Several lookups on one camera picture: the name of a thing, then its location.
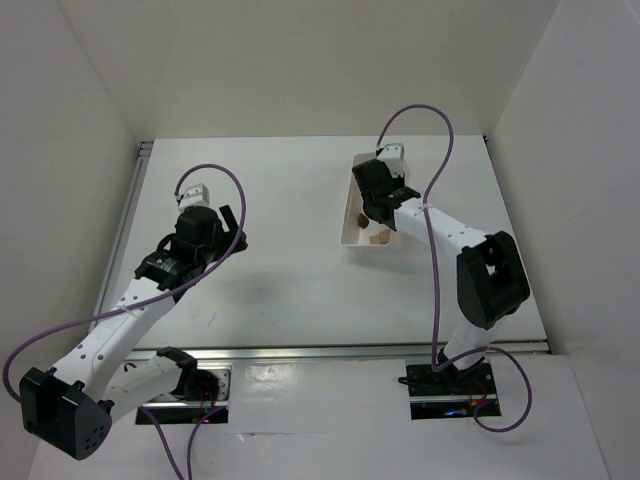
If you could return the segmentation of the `white plastic bin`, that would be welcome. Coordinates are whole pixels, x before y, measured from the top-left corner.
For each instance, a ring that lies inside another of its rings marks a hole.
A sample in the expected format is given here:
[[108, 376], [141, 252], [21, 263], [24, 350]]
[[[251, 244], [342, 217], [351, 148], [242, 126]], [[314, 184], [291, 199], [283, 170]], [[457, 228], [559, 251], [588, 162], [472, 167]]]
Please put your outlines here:
[[[340, 243], [342, 246], [348, 248], [385, 248], [389, 245], [393, 245], [397, 242], [395, 239], [395, 231], [392, 231], [388, 227], [381, 225], [375, 221], [369, 220], [367, 228], [362, 229], [357, 225], [357, 217], [363, 213], [363, 202], [357, 187], [356, 181], [352, 174], [352, 168], [367, 160], [376, 159], [376, 151], [374, 153], [357, 154], [352, 162], [351, 166], [351, 179], [348, 187], [346, 206], [344, 211], [344, 218], [340, 233]], [[405, 161], [405, 183], [408, 183], [408, 167]], [[378, 235], [383, 231], [390, 231], [390, 242], [386, 245], [381, 245], [380, 241], [378, 245], [371, 245], [369, 243], [369, 237]]]

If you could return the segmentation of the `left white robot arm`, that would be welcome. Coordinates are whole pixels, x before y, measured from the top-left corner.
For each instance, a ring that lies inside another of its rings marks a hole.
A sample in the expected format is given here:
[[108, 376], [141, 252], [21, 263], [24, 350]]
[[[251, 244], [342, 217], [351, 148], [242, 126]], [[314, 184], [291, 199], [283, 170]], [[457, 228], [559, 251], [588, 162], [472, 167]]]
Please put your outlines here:
[[114, 309], [51, 367], [33, 367], [23, 375], [19, 403], [25, 430], [84, 460], [117, 420], [149, 400], [162, 394], [186, 399], [217, 393], [217, 379], [178, 348], [162, 347], [129, 371], [123, 363], [209, 265], [246, 247], [246, 235], [230, 206], [184, 208], [174, 232], [142, 260]]

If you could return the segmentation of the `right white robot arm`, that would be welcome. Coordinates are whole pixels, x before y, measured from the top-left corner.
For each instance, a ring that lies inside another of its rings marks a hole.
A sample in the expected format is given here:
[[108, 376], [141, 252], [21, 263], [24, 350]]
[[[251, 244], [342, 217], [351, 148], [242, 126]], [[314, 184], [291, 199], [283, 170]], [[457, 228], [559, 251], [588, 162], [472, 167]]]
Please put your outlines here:
[[529, 299], [531, 290], [513, 237], [472, 228], [424, 202], [394, 175], [387, 163], [367, 160], [352, 168], [363, 202], [363, 213], [394, 232], [429, 246], [434, 273], [434, 342], [439, 336], [440, 267], [437, 247], [449, 248], [455, 257], [456, 299], [463, 319], [442, 349], [432, 351], [435, 375], [454, 384], [479, 368], [493, 343], [500, 322]]

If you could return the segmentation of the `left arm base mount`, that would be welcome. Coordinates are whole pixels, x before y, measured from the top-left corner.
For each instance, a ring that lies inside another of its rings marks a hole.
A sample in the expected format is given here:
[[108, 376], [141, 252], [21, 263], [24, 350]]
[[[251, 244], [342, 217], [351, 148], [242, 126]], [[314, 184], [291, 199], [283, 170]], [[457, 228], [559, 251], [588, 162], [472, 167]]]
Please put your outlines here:
[[229, 397], [232, 371], [230, 366], [213, 366], [207, 371], [216, 378], [213, 389], [203, 381], [179, 398], [168, 393], [161, 394], [143, 405], [160, 425], [195, 425], [200, 419], [205, 424], [227, 424], [229, 420]]

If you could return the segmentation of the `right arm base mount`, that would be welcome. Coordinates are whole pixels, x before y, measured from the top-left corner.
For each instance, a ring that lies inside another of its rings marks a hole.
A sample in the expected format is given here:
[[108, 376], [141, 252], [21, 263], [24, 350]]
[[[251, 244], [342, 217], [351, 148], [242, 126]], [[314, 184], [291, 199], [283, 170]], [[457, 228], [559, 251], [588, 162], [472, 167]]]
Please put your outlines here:
[[481, 363], [469, 376], [446, 380], [444, 372], [434, 373], [430, 365], [407, 365], [398, 383], [408, 389], [412, 420], [472, 418], [480, 406], [479, 417], [501, 415], [493, 370]]

